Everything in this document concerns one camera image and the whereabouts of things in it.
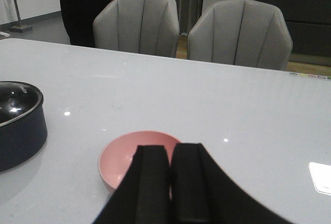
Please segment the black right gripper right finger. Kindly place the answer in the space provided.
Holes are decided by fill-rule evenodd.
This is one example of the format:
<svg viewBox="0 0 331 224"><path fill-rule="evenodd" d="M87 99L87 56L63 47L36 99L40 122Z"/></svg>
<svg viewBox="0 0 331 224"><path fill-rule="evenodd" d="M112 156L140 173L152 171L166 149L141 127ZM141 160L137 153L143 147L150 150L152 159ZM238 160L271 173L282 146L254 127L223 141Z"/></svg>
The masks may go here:
<svg viewBox="0 0 331 224"><path fill-rule="evenodd" d="M241 189L201 143L177 144L171 172L174 223L288 223Z"/></svg>

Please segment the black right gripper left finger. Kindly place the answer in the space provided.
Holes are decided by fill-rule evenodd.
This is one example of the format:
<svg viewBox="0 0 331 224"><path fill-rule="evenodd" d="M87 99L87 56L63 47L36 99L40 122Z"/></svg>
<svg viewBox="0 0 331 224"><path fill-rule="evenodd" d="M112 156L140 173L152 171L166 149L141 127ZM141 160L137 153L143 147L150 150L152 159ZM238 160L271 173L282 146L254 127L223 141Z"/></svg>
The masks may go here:
<svg viewBox="0 0 331 224"><path fill-rule="evenodd" d="M168 223L169 207L166 149L139 145L122 182L94 223Z"/></svg>

